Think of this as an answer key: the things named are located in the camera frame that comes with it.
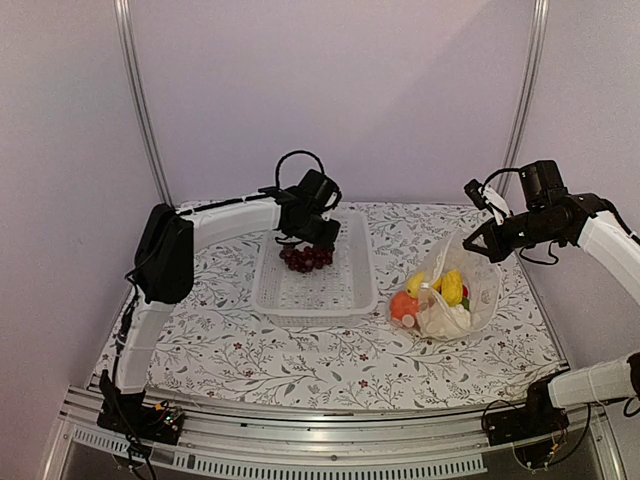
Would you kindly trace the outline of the dark red grape bunch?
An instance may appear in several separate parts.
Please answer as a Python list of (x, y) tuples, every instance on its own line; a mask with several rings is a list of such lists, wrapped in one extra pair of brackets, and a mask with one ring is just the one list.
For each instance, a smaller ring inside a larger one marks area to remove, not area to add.
[(332, 265), (334, 249), (320, 246), (305, 246), (302, 249), (284, 246), (279, 257), (289, 270), (305, 274)]

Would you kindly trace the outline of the yellow squash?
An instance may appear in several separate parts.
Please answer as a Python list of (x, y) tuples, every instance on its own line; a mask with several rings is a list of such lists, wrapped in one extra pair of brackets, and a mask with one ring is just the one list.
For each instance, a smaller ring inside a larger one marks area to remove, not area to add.
[(426, 280), (426, 273), (425, 272), (419, 272), (414, 274), (413, 276), (411, 276), (406, 284), (405, 284), (405, 292), (406, 294), (413, 298), (413, 299), (417, 299), (418, 295), (419, 295), (419, 291), (421, 288), (431, 288), (433, 290), (435, 290), (436, 292), (440, 293), (441, 292), (441, 287), (442, 287), (442, 280), (443, 277), (440, 276), (438, 277), (436, 280), (432, 281), (432, 282), (428, 282)]
[(449, 307), (462, 302), (463, 277), (458, 270), (451, 270), (443, 276), (440, 294)]

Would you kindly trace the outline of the clear zip top bag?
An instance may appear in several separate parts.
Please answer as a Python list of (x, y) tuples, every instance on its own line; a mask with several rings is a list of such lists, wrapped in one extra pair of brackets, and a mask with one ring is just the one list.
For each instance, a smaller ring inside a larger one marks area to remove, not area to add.
[(416, 337), (451, 341), (484, 329), (495, 314), (501, 287), (497, 265), (463, 241), (457, 229), (434, 244), (389, 301), (392, 325)]

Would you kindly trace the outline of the white plastic mesh basket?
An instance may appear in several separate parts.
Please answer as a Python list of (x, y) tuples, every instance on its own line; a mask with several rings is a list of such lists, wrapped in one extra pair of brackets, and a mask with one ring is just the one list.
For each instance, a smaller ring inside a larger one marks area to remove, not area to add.
[(365, 216), (337, 210), (341, 228), (330, 254), (313, 251), (312, 267), (287, 262), (277, 235), (263, 236), (251, 305), (281, 327), (342, 327), (359, 322), (378, 303), (371, 236)]

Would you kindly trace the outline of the white cauliflower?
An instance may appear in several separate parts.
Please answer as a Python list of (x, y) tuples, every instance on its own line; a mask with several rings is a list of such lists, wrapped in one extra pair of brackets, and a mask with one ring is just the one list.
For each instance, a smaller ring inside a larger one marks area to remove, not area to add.
[(459, 339), (473, 332), (471, 314), (461, 304), (450, 307), (435, 302), (417, 314), (417, 325), (423, 336), (441, 341)]

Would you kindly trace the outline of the orange mini pumpkin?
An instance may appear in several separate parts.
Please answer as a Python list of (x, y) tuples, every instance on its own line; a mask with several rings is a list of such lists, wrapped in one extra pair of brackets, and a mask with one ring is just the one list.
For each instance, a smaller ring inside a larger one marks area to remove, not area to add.
[(391, 318), (402, 321), (405, 317), (416, 319), (419, 313), (417, 298), (412, 298), (406, 291), (400, 291), (391, 299)]

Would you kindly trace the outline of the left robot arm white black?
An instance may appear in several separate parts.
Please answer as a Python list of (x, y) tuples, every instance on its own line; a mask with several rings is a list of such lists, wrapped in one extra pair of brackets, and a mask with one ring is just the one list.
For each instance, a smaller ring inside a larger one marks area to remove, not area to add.
[(275, 184), (247, 196), (183, 210), (156, 205), (134, 256), (134, 267), (125, 276), (132, 285), (132, 298), (122, 313), (114, 363), (100, 379), (103, 395), (117, 397), (108, 410), (111, 419), (128, 434), (141, 433), (148, 426), (146, 408), (125, 395), (143, 393), (160, 331), (195, 284), (196, 253), (265, 231), (331, 247), (340, 224), (330, 213), (341, 198), (333, 180), (311, 169), (298, 184), (287, 188)]

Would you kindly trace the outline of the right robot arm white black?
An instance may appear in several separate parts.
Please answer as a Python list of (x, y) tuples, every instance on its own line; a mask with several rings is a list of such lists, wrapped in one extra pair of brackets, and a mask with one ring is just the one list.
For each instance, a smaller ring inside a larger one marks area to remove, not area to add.
[(464, 247), (528, 267), (568, 367), (527, 388), (517, 427), (537, 436), (556, 409), (639, 399), (639, 233), (614, 204), (572, 193), (553, 160), (498, 169), (468, 181), (465, 195), (486, 219)]

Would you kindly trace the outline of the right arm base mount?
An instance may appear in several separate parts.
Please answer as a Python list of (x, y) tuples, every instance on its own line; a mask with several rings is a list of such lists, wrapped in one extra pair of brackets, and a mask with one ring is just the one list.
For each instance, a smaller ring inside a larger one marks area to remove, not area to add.
[(481, 417), (481, 427), (490, 446), (545, 437), (541, 442), (523, 444), (514, 449), (516, 460), (530, 470), (551, 465), (569, 427), (566, 412), (551, 402), (548, 386), (552, 378), (550, 375), (532, 383), (527, 388), (522, 406), (499, 399), (491, 402)]

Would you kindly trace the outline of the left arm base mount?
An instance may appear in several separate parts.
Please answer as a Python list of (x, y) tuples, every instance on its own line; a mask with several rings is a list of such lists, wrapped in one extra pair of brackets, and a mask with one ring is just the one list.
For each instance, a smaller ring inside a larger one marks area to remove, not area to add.
[(177, 445), (185, 420), (184, 410), (164, 400), (153, 406), (145, 405), (146, 392), (123, 394), (104, 369), (99, 379), (103, 396), (97, 425), (134, 440)]

